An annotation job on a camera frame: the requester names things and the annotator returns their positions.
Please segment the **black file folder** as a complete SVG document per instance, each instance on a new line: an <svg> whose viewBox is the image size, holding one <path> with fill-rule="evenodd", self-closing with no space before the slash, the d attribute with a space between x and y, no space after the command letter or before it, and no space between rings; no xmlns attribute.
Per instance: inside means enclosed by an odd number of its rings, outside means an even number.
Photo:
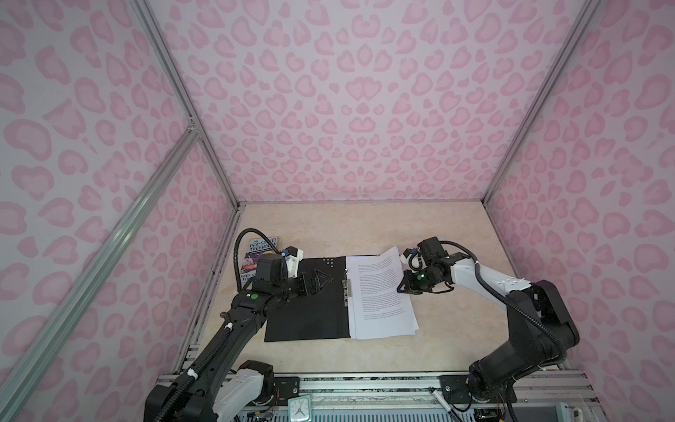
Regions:
<svg viewBox="0 0 675 422"><path fill-rule="evenodd" d="M265 342L318 339L351 339L348 316L346 258L307 258L299 267L299 277L313 269L330 274L332 283L319 295L297 298L270 313Z"/></svg>

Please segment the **white printed sheet back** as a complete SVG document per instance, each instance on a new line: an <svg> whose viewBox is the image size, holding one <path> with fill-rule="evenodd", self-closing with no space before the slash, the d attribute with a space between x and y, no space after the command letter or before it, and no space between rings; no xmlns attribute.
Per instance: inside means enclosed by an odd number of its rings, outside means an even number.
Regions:
<svg viewBox="0 0 675 422"><path fill-rule="evenodd" d="M394 246L381 255L346 258L351 339L413 336L418 322L409 295L397 292L404 267Z"/></svg>

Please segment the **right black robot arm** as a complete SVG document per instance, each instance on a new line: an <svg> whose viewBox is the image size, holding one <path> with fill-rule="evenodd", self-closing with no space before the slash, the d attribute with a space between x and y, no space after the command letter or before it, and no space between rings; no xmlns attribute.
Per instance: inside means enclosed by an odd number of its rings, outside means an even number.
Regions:
<svg viewBox="0 0 675 422"><path fill-rule="evenodd" d="M430 237L401 255L399 294L439 295L470 289L506 309L508 340L469 366L468 392L485 402L509 397L516 381L567 360L580 342L578 329L557 287L550 281L514 278L484 266L469 248Z"/></svg>

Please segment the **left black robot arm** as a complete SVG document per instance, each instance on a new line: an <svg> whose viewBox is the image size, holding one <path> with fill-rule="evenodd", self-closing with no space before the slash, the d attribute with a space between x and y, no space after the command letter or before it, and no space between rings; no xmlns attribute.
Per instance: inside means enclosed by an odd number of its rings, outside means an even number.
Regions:
<svg viewBox="0 0 675 422"><path fill-rule="evenodd" d="M291 302L320 295L334 280L315 268L302 269L302 250L272 246L259 256L255 273L243 282L223 323L196 360L169 386L158 385L145 400L145 421L236 421L248 404L274 408L279 400L274 368L248 360L234 369L245 346L270 316Z"/></svg>

